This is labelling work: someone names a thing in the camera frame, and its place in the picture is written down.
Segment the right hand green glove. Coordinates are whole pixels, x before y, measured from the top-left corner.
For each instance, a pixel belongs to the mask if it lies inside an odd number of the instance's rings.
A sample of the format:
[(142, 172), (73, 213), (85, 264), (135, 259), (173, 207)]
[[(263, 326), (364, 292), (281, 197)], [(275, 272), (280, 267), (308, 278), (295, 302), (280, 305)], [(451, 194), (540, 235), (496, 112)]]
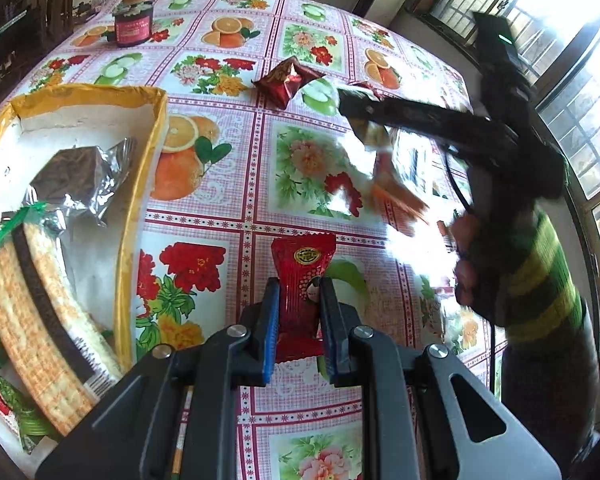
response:
[(460, 260), (456, 299), (529, 351), (569, 346), (583, 325), (580, 292), (550, 217), (536, 208), (512, 226), (463, 214), (450, 227)]

